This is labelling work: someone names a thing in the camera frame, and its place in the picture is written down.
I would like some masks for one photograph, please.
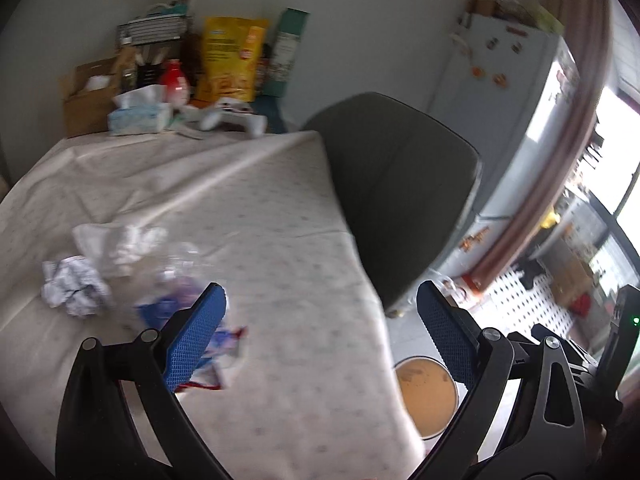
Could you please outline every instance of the chair backrest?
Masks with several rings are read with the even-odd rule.
[[[428,115],[366,93],[307,121],[324,141],[360,260],[388,310],[457,243],[478,188],[478,153]]]

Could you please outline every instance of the table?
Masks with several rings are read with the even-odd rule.
[[[41,262],[76,253],[70,231],[86,222],[162,226],[195,244],[225,287],[228,323],[247,325],[232,387],[181,399],[234,478],[401,479],[419,464],[380,300],[318,134],[95,134],[59,142],[0,204],[0,401],[50,469],[80,342],[131,339],[117,309],[82,320],[39,297]],[[127,287],[112,285],[128,308]],[[126,386],[141,439],[165,460],[134,393]]]

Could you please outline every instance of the metal screw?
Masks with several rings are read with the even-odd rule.
[[[158,339],[158,330],[156,330],[155,328],[149,328],[140,335],[140,339],[142,339],[142,341],[144,341],[145,343],[151,343],[152,341]]]
[[[95,348],[96,343],[97,343],[97,341],[96,341],[95,337],[88,337],[87,339],[82,341],[82,349],[83,350],[91,350],[92,348]]]
[[[489,341],[498,341],[498,339],[501,338],[500,332],[498,332],[495,328],[485,328],[484,330],[482,330],[482,335]]]
[[[553,348],[554,350],[560,346],[560,342],[557,337],[553,337],[552,335],[545,337],[545,345],[549,348]]]

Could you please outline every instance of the white wall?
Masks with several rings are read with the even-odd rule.
[[[0,36],[0,139],[14,180],[63,135],[57,78],[108,56],[114,28],[162,0],[22,0]],[[204,16],[306,10],[302,47],[283,106],[302,123],[324,106],[378,91],[425,109],[464,0],[198,0]]]

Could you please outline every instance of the bottle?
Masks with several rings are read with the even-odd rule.
[[[169,59],[166,62],[166,70],[158,81],[166,86],[166,102],[172,104],[174,109],[184,106],[189,101],[189,83],[180,69],[180,61]]]

